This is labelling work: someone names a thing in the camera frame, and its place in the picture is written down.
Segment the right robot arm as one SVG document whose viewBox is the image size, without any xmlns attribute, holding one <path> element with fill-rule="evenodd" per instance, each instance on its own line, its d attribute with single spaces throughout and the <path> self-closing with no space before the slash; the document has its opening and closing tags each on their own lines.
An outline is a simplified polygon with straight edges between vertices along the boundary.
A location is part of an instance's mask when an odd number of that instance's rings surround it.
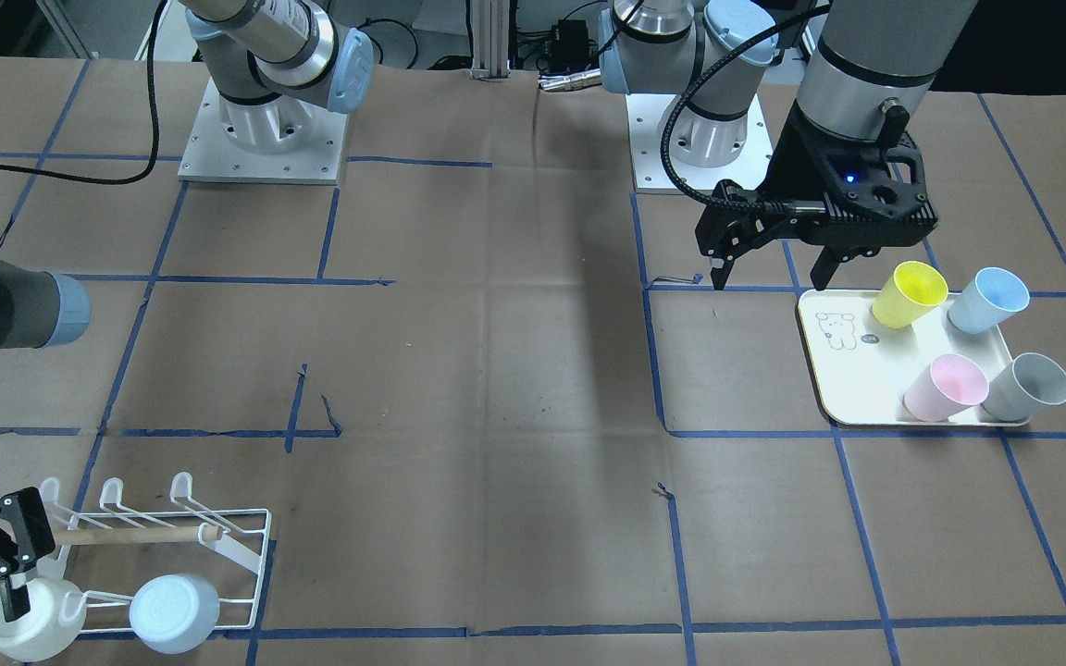
<svg viewBox="0 0 1066 666">
<path fill-rule="evenodd" d="M 317 1 L 187 1 L 192 37 L 219 91 L 233 105 L 280 97 L 304 108 L 350 114 L 359 108 L 376 65 L 374 46 L 339 25 Z M 67 275 L 18 269 L 0 260 L 0 350 L 70 344 L 88 327 L 92 304 Z M 26 576 L 55 551 L 38 489 L 0 497 L 0 619 L 29 619 Z"/>
</svg>

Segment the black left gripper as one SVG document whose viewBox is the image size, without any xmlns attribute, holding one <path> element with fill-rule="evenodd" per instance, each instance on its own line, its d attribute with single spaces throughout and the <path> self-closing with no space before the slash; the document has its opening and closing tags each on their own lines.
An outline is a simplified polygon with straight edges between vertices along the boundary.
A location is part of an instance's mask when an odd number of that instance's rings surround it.
<svg viewBox="0 0 1066 666">
<path fill-rule="evenodd" d="M 736 258 L 773 239 L 824 246 L 811 269 L 815 290 L 826 290 L 843 263 L 866 256 L 866 246 L 849 245 L 829 232 L 829 218 L 820 208 L 808 215 L 796 212 L 801 205 L 824 205 L 829 195 L 845 193 L 846 178 L 826 165 L 829 155 L 859 163 L 865 149 L 866 135 L 837 134 L 812 121 L 800 103 L 792 105 L 761 185 L 748 191 L 720 181 L 695 228 L 700 253 L 711 258 L 713 289 L 726 290 Z"/>
</svg>

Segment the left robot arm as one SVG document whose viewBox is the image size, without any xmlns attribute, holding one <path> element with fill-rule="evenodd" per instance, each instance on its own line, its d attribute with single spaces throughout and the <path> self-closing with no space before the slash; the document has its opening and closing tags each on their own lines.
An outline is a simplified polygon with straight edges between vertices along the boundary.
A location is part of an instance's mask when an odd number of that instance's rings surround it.
<svg viewBox="0 0 1066 666">
<path fill-rule="evenodd" d="M 743 254 L 792 239 L 820 248 L 811 279 L 824 290 L 839 265 L 936 230 L 907 126 L 973 10 L 973 1 L 610 1 L 595 60 L 609 92 L 672 97 L 651 155 L 678 192 L 705 206 L 695 241 L 715 289 Z M 818 18 L 761 182 L 701 186 L 678 172 L 736 159 L 765 71 Z"/>
</svg>

